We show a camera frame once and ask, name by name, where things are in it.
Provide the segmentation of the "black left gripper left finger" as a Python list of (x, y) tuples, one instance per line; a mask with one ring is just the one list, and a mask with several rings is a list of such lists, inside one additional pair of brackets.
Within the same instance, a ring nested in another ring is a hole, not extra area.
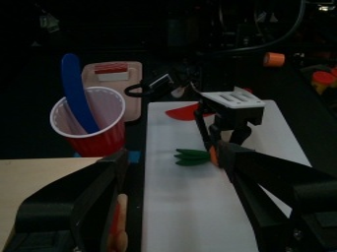
[(2, 252), (126, 252), (126, 166), (120, 150), (33, 193)]

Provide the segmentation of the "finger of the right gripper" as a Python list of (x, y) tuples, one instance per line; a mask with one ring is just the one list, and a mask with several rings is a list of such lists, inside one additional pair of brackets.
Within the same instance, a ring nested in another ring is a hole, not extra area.
[(209, 130), (205, 125), (205, 120), (204, 120), (205, 113), (207, 113), (207, 110), (199, 105), (196, 110), (193, 111), (193, 116), (195, 116), (197, 129), (200, 132), (203, 144), (204, 144), (205, 150), (208, 151), (212, 147), (212, 138), (211, 138)]
[(223, 131), (231, 132), (227, 142), (236, 145), (241, 145), (251, 135), (251, 128), (247, 125), (231, 127), (212, 123), (209, 126), (209, 142), (213, 145), (216, 145), (216, 142), (221, 140), (220, 133)]

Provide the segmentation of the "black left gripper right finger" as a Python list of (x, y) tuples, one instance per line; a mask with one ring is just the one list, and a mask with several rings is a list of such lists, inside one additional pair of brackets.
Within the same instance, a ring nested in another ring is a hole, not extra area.
[(337, 252), (337, 178), (235, 144), (216, 143), (259, 252)]

